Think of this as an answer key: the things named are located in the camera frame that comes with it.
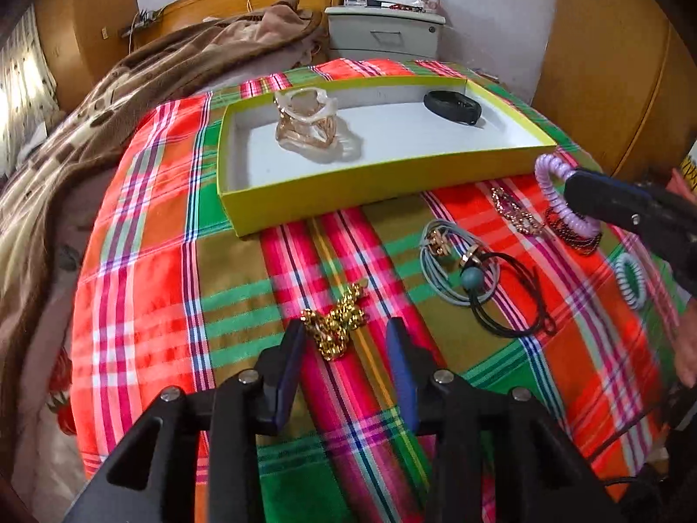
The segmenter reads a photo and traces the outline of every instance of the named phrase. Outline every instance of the purple coil hair tie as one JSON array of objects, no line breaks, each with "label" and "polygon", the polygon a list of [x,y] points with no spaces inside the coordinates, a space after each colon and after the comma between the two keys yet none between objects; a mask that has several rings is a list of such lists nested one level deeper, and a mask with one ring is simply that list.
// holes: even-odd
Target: purple coil hair tie
[{"label": "purple coil hair tie", "polygon": [[575,234],[582,238],[594,238],[600,233],[600,222],[595,218],[582,218],[574,213],[566,204],[564,197],[557,192],[552,184],[552,175],[566,183],[566,179],[576,171],[569,163],[562,161],[552,153],[540,155],[535,161],[535,178],[538,180],[539,188],[549,202],[549,206],[559,214],[564,223]]}]

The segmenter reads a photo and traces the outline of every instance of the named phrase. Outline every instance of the black hair elastic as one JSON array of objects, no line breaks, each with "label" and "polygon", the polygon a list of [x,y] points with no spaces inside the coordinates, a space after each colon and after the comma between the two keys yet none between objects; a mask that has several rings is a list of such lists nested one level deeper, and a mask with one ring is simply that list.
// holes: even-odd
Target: black hair elastic
[{"label": "black hair elastic", "polygon": [[535,272],[531,272],[525,267],[525,265],[520,263],[514,257],[508,254],[502,254],[499,251],[480,252],[477,254],[477,257],[482,264],[487,259],[492,259],[494,257],[501,258],[506,263],[510,263],[511,267],[513,267],[516,275],[518,276],[518,281],[520,281],[520,284],[530,294],[538,307],[538,317],[532,326],[530,328],[525,328],[525,330],[516,330],[515,328],[508,328],[507,326],[497,323],[484,311],[484,307],[482,306],[482,303],[479,302],[477,297],[470,295],[472,312],[474,313],[479,324],[481,324],[489,332],[496,334],[497,336],[503,336],[504,338],[522,338],[524,336],[536,334],[536,332],[539,330],[543,330],[550,336],[556,333],[557,325],[552,316],[547,312],[547,308],[545,307],[545,299],[542,298],[542,289],[539,285],[537,269]]}]

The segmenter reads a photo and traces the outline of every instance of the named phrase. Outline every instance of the brown blanket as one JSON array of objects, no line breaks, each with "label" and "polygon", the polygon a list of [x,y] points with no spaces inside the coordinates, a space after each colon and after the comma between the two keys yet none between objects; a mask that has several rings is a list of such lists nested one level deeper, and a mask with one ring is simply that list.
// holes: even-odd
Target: brown blanket
[{"label": "brown blanket", "polygon": [[299,12],[297,4],[280,0],[191,25],[130,54],[6,185],[0,197],[0,473],[6,478],[13,468],[20,373],[50,289],[62,200],[85,178],[118,163],[148,110],[314,32],[321,13]]}]

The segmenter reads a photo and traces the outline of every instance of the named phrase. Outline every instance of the drawer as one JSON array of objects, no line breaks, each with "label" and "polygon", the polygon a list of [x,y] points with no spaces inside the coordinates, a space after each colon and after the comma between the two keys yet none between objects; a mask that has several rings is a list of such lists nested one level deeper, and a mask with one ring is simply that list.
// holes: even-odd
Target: drawer
[{"label": "drawer", "polygon": [[440,25],[399,17],[338,15],[329,18],[330,47],[436,58]]}]

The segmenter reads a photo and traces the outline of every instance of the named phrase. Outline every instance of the nightstand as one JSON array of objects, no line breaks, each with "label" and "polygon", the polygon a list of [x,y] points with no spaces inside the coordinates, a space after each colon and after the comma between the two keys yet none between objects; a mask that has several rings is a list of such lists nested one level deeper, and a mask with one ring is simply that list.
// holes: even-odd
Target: nightstand
[{"label": "nightstand", "polygon": [[338,6],[329,17],[331,58],[437,59],[445,18],[380,7]]}]

